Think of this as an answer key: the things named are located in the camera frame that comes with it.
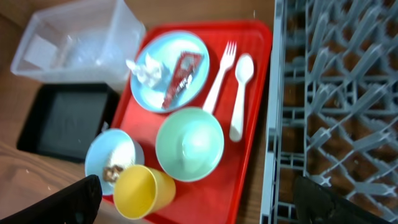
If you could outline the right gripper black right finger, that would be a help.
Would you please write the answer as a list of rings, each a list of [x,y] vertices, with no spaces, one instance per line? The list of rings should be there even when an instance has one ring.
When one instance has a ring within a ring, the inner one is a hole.
[[[293,195],[302,224],[389,224],[306,177],[295,179]]]

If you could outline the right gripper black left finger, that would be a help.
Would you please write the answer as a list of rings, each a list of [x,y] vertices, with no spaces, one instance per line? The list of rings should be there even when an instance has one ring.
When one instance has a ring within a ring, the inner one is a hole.
[[[57,193],[1,219],[2,224],[92,224],[102,200],[100,178],[89,175]]]

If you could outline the food scraps with rice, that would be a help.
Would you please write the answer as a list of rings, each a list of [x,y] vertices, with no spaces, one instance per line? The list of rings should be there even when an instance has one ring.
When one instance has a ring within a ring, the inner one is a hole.
[[[109,155],[103,169],[103,179],[109,184],[114,184],[122,171],[134,164],[134,150],[128,145],[120,145]]]

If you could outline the white napkin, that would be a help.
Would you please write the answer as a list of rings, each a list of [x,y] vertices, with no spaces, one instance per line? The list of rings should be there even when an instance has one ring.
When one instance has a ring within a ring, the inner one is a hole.
[[[131,59],[126,59],[126,65],[138,81],[148,88],[155,88],[162,80],[163,64],[148,53],[144,57],[144,64],[138,65]]]

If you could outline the light blue small bowl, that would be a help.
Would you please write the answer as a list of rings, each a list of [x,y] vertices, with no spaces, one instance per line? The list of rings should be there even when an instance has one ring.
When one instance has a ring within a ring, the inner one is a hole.
[[[120,129],[109,129],[99,134],[91,143],[86,154],[85,175],[96,175],[99,177],[102,193],[105,196],[113,194],[115,183],[109,184],[104,181],[103,169],[109,155],[120,145],[128,145],[134,150],[135,160],[133,165],[143,165],[145,163],[144,151],[141,145]]]

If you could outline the red ketchup packet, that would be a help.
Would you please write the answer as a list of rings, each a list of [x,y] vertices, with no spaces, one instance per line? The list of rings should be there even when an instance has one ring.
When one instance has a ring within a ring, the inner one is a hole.
[[[201,63],[202,58],[202,54],[199,53],[182,52],[180,54],[162,103],[163,109],[168,109],[173,100],[192,82],[193,74]]]

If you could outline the yellow plastic cup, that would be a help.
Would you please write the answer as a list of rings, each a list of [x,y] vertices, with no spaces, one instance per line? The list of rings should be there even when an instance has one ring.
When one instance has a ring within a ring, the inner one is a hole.
[[[175,182],[166,173],[133,165],[116,181],[113,200],[122,216],[139,220],[169,205],[175,194]]]

